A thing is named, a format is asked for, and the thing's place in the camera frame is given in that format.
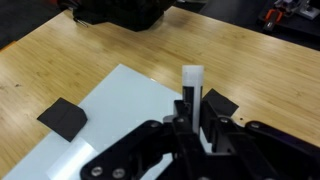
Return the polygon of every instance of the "wooden tabletop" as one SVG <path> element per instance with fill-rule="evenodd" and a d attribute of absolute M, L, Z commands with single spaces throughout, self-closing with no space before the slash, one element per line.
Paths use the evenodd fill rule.
<path fill-rule="evenodd" d="M 236 121 L 320 146 L 319 52 L 174 7 L 142 32 L 86 28 L 67 11 L 0 53 L 0 177 L 50 131 L 37 121 L 46 108 L 78 104 L 119 63 L 177 92 L 182 65 L 204 65 L 203 94 L 238 104 Z"/>

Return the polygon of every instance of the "floor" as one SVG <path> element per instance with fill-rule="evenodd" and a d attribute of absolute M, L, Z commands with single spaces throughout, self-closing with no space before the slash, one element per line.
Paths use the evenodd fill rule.
<path fill-rule="evenodd" d="M 0 49 L 17 41 L 60 10 L 56 0 L 0 0 Z M 176 3 L 176 7 L 196 12 L 214 19 L 261 32 L 256 17 L 267 0 L 209 0 L 203 3 Z M 320 40 L 296 32 L 276 30 L 272 36 L 315 50 L 320 50 Z"/>

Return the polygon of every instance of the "white cap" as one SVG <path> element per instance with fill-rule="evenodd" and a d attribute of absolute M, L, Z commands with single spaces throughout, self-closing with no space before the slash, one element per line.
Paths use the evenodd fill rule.
<path fill-rule="evenodd" d="M 183 86 L 202 86 L 203 66 L 184 65 L 182 66 L 182 85 Z"/>

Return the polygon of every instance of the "marker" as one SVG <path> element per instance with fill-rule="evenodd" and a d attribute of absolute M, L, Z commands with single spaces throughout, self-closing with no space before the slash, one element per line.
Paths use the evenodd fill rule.
<path fill-rule="evenodd" d="M 183 101 L 190 107 L 192 130 L 199 134 L 200 103 L 202 98 L 203 66 L 182 66 Z"/>

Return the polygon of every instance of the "screw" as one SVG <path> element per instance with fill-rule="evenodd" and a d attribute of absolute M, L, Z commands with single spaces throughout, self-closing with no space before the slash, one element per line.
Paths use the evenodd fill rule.
<path fill-rule="evenodd" d="M 154 122 L 151 124 L 151 127 L 158 127 L 159 126 L 159 123 L 158 122 Z"/>
<path fill-rule="evenodd" d="M 118 169 L 115 169 L 113 172 L 112 172 L 112 176 L 113 178 L 115 179 L 121 179 L 123 178 L 124 176 L 126 175 L 126 171 L 122 168 L 118 168 Z"/>
<path fill-rule="evenodd" d="M 220 119 L 220 121 L 223 122 L 223 123 L 228 123 L 228 122 L 229 122 L 228 119 L 224 119 L 224 118 L 223 118 L 223 119 Z"/>
<path fill-rule="evenodd" d="M 253 128 L 259 128 L 260 127 L 260 124 L 259 123 L 251 123 L 251 127 Z"/>
<path fill-rule="evenodd" d="M 199 177 L 198 180 L 210 180 L 210 178 L 202 176 L 202 177 Z"/>
<path fill-rule="evenodd" d="M 103 172 L 102 167 L 97 166 L 91 170 L 91 175 L 94 177 L 97 177 L 97 176 L 100 176 L 102 174 L 102 172 Z"/>
<path fill-rule="evenodd" d="M 178 122 L 184 122 L 184 119 L 183 118 L 179 118 L 177 121 Z"/>

